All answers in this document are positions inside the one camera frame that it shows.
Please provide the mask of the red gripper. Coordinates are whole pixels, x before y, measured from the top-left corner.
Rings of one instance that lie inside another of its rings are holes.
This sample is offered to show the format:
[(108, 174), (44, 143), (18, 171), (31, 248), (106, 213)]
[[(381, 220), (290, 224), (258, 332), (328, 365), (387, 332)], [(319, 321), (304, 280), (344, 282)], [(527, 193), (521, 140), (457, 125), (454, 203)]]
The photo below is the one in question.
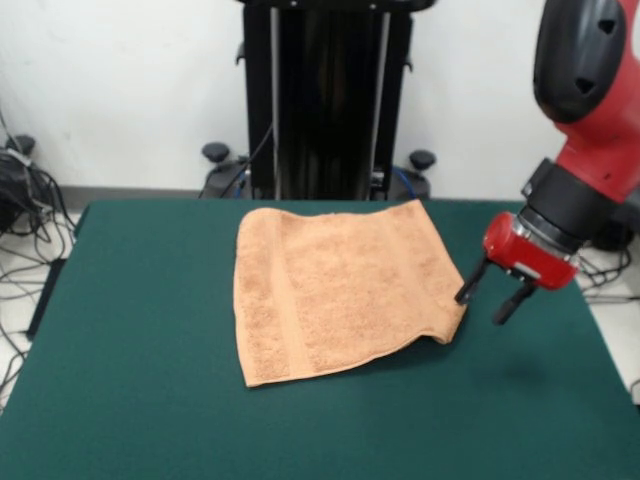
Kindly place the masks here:
[(535, 240), (513, 213), (503, 212), (489, 224), (483, 239), (483, 256), (455, 296), (458, 305), (468, 305), (489, 267), (489, 260), (505, 271), (524, 276), (524, 283), (493, 315), (495, 325), (504, 325), (521, 304), (536, 291), (536, 286), (558, 290), (567, 286), (577, 273), (570, 256), (552, 253)]

